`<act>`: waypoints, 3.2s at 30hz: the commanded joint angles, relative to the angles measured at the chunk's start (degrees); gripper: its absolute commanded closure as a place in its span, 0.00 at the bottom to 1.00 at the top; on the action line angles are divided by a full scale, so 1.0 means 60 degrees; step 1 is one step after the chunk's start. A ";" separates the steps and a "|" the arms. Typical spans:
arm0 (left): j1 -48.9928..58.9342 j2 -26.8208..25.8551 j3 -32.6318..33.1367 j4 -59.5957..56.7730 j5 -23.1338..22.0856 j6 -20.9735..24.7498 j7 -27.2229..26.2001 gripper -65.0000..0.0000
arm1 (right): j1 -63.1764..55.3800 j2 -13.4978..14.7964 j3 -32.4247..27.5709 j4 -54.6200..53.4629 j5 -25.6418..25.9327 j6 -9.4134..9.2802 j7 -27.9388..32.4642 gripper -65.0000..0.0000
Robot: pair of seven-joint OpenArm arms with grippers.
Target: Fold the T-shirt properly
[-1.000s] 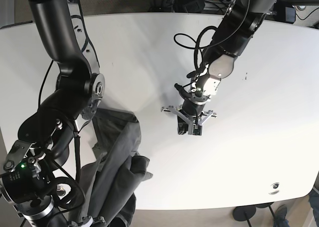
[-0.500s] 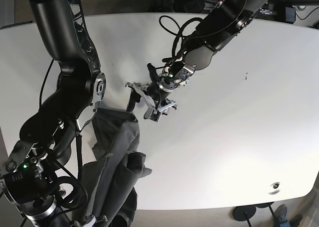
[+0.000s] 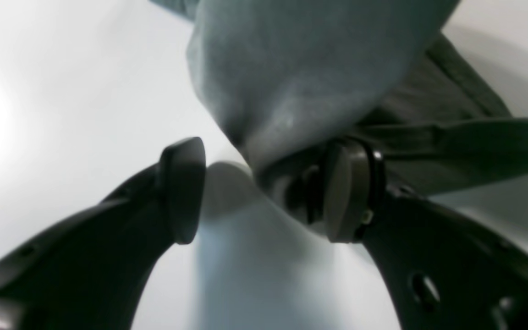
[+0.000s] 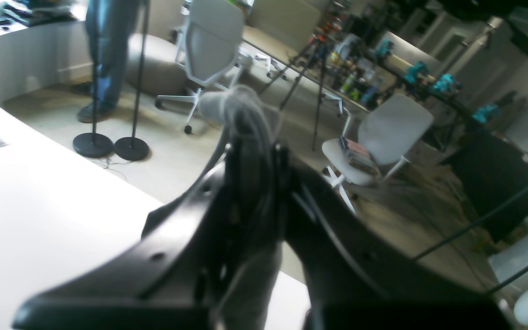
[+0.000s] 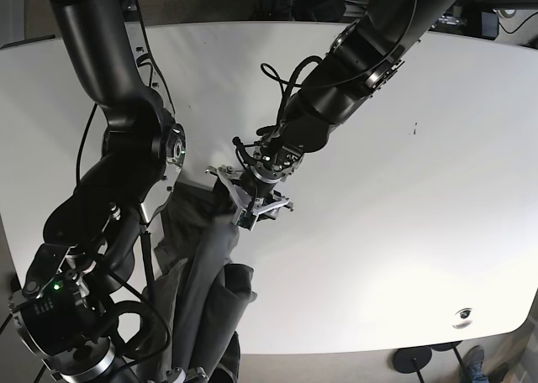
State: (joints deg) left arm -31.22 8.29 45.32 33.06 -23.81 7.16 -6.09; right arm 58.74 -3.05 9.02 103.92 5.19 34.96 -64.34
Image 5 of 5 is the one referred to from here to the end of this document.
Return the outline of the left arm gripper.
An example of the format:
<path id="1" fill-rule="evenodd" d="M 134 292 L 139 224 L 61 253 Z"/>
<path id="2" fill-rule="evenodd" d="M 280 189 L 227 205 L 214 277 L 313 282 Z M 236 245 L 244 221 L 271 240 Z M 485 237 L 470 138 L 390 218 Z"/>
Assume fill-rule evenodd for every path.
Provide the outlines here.
<path id="1" fill-rule="evenodd" d="M 215 211 L 236 211 L 244 208 L 258 215 L 256 224 L 263 220 L 276 220 L 282 208 L 293 211 L 293 203 L 273 186 L 268 186 L 245 169 L 231 166 L 209 166 L 206 173 L 215 176 L 212 194 Z"/>

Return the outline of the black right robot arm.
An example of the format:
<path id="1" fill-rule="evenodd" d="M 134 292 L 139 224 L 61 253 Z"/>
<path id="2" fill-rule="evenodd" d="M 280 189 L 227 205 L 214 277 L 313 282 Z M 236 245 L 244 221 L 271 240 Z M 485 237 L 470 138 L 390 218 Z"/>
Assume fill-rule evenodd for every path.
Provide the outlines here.
<path id="1" fill-rule="evenodd" d="M 54 379 L 135 382 L 135 367 L 156 358 L 149 338 L 171 344 L 152 295 L 128 287 L 133 248 L 182 169 L 185 132 L 147 40 L 134 41 L 139 0 L 50 0 L 66 51 L 107 126 L 100 160 L 77 172 L 72 195 L 47 219 L 24 283 L 9 300 L 9 321 Z"/>

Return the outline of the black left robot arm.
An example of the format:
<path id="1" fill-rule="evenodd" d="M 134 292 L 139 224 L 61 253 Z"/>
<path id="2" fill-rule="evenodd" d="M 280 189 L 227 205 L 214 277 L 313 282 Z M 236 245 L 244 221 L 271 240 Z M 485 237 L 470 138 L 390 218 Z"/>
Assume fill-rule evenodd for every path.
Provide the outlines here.
<path id="1" fill-rule="evenodd" d="M 273 125 L 244 144 L 233 138 L 238 170 L 212 171 L 215 212 L 242 228 L 275 218 L 292 203 L 275 190 L 306 154 L 323 149 L 330 134 L 398 70 L 402 57 L 456 0 L 370 0 L 364 16 L 348 25 L 324 57 L 311 55 L 282 90 Z"/>

